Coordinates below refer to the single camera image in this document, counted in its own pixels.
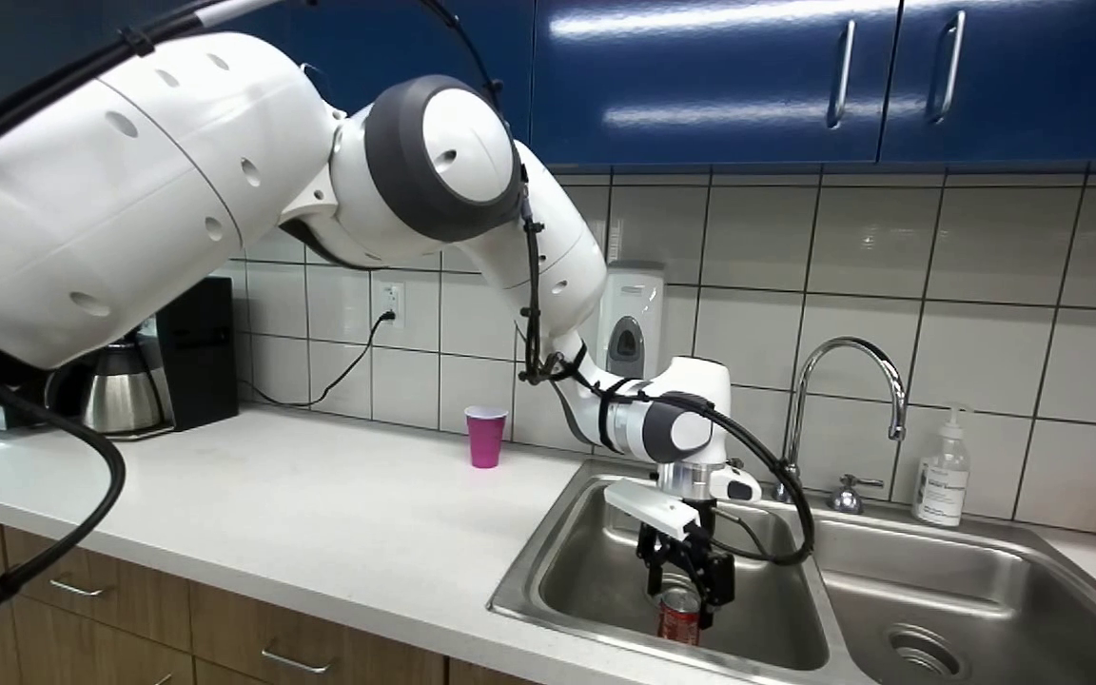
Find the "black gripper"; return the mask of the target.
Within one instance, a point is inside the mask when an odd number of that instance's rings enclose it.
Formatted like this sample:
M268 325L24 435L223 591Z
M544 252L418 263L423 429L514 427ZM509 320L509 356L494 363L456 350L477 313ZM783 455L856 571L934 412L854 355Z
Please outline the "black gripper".
M685 542L671 542L651 525L637 535L637 561L646 573L637 583L645 624L660 624L661 594L690 594L702 628L716 624L716 608L736 601L736 554L716 547L716 507L693 504L702 525Z

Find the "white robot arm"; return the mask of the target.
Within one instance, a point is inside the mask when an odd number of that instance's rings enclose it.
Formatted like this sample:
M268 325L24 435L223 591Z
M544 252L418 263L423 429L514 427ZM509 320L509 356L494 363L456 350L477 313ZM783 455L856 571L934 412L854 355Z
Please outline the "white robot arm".
M456 247L517 313L525 377L560 387L570 429L660 469L604 495L651 534L646 561L723 606L708 507L763 492L726 455L732 373L600 369L584 325L604 259L537 151L454 77L393 85L354 114L325 101L279 44L230 28L268 4L198 0L0 100L0 405L276 228L360 268Z

